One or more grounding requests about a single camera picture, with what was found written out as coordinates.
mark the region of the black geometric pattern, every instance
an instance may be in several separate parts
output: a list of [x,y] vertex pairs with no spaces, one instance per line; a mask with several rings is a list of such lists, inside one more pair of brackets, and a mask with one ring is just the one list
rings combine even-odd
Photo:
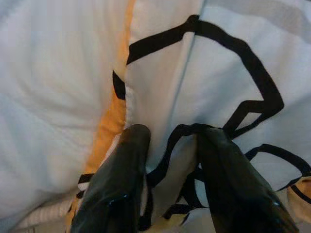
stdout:
[[[229,118],[228,122],[223,126],[223,130],[226,131],[231,139],[252,130],[261,122],[273,117],[284,108],[284,102],[272,77],[269,75],[260,59],[251,50],[249,45],[245,41],[229,35],[217,25],[199,20],[198,15],[190,16],[185,23],[179,25],[178,27],[149,36],[131,44],[129,47],[127,64],[129,65],[140,58],[181,41],[186,32],[193,32],[196,36],[202,36],[213,40],[222,47],[236,53],[240,57],[242,65],[244,65],[247,69],[252,80],[254,81],[254,84],[261,93],[263,100],[245,100],[241,102]],[[242,123],[248,113],[258,113],[260,116],[253,123],[238,129],[238,126]],[[140,230],[145,230],[151,225],[150,220],[153,211],[152,188],[154,188],[165,178],[169,168],[171,153],[175,144],[182,136],[197,133],[205,127],[209,126],[202,124],[193,124],[190,126],[178,125],[171,133],[166,151],[160,163],[152,172],[147,174],[148,201],[145,213],[140,219]],[[258,148],[254,148],[249,151],[246,156],[251,159],[259,151],[265,151],[287,160],[297,167],[301,171],[302,175],[310,172],[310,166],[303,159],[284,149],[271,145],[264,144]],[[178,212],[178,210],[184,212],[185,210],[191,210],[194,208],[203,208],[196,195],[194,186],[195,179],[203,179],[202,170],[199,167],[188,175],[178,197],[178,200],[181,197],[184,197],[189,204],[189,207],[186,208],[183,205],[173,205],[165,214],[166,218],[169,218],[172,214]]]
[[112,83],[116,96],[121,100],[125,100],[125,83],[114,71],[112,72]]

